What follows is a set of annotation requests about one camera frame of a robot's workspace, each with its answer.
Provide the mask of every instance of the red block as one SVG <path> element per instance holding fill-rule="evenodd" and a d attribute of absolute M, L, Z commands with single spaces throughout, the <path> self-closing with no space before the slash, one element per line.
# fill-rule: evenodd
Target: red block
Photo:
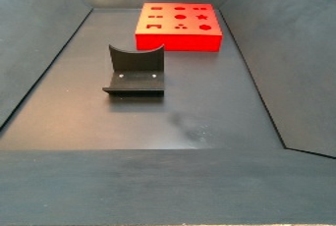
<path fill-rule="evenodd" d="M 221 30 L 210 4 L 144 3 L 134 31 L 136 48 L 217 51 Z"/>

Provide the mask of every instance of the bin floor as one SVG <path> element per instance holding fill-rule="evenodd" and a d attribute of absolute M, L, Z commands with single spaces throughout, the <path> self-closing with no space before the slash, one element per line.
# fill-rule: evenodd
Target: bin floor
<path fill-rule="evenodd" d="M 109 44 L 138 10 L 96 10 L 2 131 L 0 149 L 281 148 L 224 21 L 220 52 L 165 52 L 164 97 L 110 97 Z"/>

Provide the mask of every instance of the black bracket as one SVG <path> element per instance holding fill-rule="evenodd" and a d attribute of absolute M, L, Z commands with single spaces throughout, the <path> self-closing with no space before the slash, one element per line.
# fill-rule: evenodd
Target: black bracket
<path fill-rule="evenodd" d="M 126 52 L 112 45 L 113 75 L 110 86 L 102 91 L 113 93 L 164 93 L 164 46 L 145 52 Z"/>

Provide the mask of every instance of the shape hole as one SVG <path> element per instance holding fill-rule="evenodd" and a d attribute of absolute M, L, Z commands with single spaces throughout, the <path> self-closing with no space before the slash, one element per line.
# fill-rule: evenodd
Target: shape hole
<path fill-rule="evenodd" d="M 182 19 L 186 19 L 186 16 L 184 16 L 184 15 L 176 15 L 174 18 L 178 19 L 178 20 L 182 20 Z"/>
<path fill-rule="evenodd" d="M 212 29 L 212 27 L 208 26 L 208 25 L 200 25 L 200 29 L 202 29 L 202 30 L 209 30 L 209 29 Z"/>
<path fill-rule="evenodd" d="M 161 25 L 146 25 L 146 28 L 162 28 Z"/>

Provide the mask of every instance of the circular hole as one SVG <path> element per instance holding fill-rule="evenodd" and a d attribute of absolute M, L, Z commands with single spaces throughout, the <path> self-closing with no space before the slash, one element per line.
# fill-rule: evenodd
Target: circular hole
<path fill-rule="evenodd" d="M 209 29 L 210 29 L 210 26 L 208 26 L 208 25 L 201 25 L 201 26 L 200 26 L 200 29 L 202 29 L 202 30 L 209 30 Z"/>
<path fill-rule="evenodd" d="M 182 19 L 186 19 L 186 16 L 184 16 L 184 15 L 176 15 L 174 18 L 178 19 L 178 20 L 182 20 Z"/>

